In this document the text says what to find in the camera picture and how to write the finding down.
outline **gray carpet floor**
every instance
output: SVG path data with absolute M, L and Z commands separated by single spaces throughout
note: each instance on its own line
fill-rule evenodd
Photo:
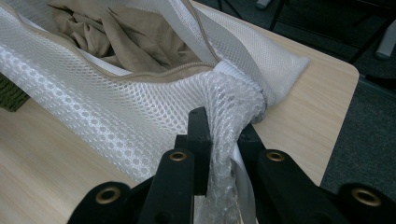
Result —
M 219 9 L 216 0 L 197 0 Z M 255 8 L 256 0 L 229 0 L 243 20 L 264 29 L 269 27 L 278 0 L 273 0 L 267 9 Z M 364 13 L 340 7 L 324 0 L 290 0 L 280 15 L 282 21 L 298 22 L 314 27 L 322 33 L 335 35 L 358 45 L 383 22 L 382 18 L 370 17 L 358 26 Z M 236 14 L 222 1 L 223 11 Z M 280 35 L 297 40 L 341 60 L 347 61 L 357 50 L 294 28 L 282 22 L 274 30 Z M 354 63 L 361 74 L 342 130 L 338 136 L 321 187 L 336 192 L 345 183 L 362 183 L 381 190 L 396 201 L 396 92 L 382 89 L 364 79 L 373 77 L 396 78 L 396 53 L 387 61 L 374 57 L 380 38 Z

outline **wooden table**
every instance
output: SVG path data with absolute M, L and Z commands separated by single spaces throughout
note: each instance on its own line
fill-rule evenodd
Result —
M 257 28 L 311 63 L 281 104 L 255 125 L 268 148 L 288 152 L 319 184 L 359 78 L 328 55 Z M 65 223 L 96 185 L 134 181 L 35 101 L 0 110 L 0 223 Z

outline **white mesh laundry bag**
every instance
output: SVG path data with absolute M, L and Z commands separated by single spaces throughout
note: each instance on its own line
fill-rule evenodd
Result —
M 236 140 L 286 96 L 308 59 L 187 0 L 97 2 L 162 14 L 201 62 L 134 74 L 55 35 L 48 0 L 1 0 L 0 72 L 137 182 L 155 175 L 161 155 L 186 133 L 189 112 L 204 106 L 213 148 L 208 193 L 196 199 L 194 219 L 237 223 L 241 212 L 254 222 L 254 201 L 232 175 L 243 171 Z

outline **green object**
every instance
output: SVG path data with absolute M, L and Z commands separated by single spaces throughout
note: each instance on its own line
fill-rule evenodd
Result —
M 0 73 L 0 107 L 9 112 L 17 111 L 29 95 Z

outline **tan fabric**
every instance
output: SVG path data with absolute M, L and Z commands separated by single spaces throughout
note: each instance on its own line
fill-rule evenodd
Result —
M 162 73 L 200 62 L 159 14 L 122 6 L 105 10 L 92 0 L 55 0 L 49 5 L 62 35 L 131 72 Z

